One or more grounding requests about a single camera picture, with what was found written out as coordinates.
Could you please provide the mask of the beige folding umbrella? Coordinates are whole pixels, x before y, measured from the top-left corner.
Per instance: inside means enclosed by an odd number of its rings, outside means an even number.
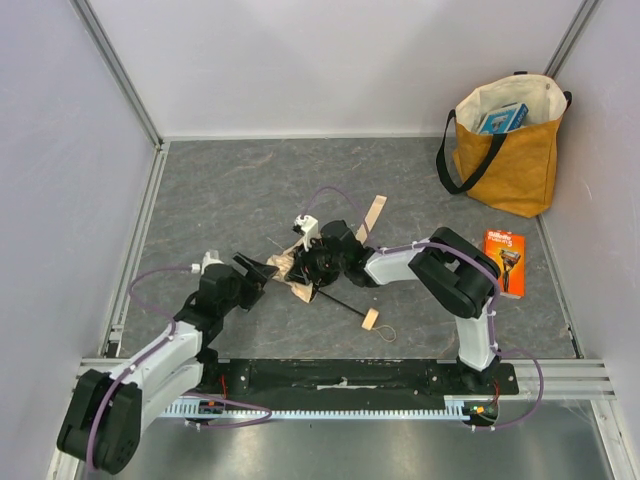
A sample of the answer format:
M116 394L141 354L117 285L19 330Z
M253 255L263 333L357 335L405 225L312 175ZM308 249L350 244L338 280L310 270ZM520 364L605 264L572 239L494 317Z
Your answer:
M313 242L320 245L321 236L318 220L307 213L301 214L294 221L294 231L300 235L300 239L282 253L274 254L267 260L269 266L275 266L279 270L274 279L277 282L288 285L291 292L307 304L318 294L326 297L360 317L362 319L362 329L377 333L386 343L395 342L397 339L396 330L390 325L378 322L378 310L369 308L366 313L360 312L326 294L321 290L319 282L314 282L309 278L306 267L301 264L301 255L311 252Z

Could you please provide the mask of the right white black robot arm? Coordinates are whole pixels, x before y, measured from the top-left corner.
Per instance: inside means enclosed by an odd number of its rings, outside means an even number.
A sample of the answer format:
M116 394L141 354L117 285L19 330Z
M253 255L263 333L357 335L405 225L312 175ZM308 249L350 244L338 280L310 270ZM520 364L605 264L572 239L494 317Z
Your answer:
M500 362L493 327L500 269L482 251L447 227L410 245L378 249L364 245L343 220L319 227L315 218L300 216L293 231L302 244L293 250L288 281L315 292L340 276L360 288L418 281L455 318L461 381L469 388L493 382Z

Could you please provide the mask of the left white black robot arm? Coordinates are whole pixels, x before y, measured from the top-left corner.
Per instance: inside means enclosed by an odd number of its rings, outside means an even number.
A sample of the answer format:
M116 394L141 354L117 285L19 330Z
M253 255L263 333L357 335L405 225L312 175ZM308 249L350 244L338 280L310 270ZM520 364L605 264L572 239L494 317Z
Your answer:
M201 262L179 267L198 275L199 285L164 331L115 368L89 369L78 378L57 436L59 451L109 474L127 466L148 426L201 383L204 360L217 356L208 347L225 316L250 310L279 273L240 253L233 259L235 266L209 251Z

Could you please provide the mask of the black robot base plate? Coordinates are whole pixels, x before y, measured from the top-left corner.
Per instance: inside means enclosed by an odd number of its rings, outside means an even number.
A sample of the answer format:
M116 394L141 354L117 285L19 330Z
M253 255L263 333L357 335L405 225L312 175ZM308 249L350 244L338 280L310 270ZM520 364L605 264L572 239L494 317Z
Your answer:
M431 359L230 359L209 361L196 390L267 407L429 406L446 396L514 396L514 366L487 375Z

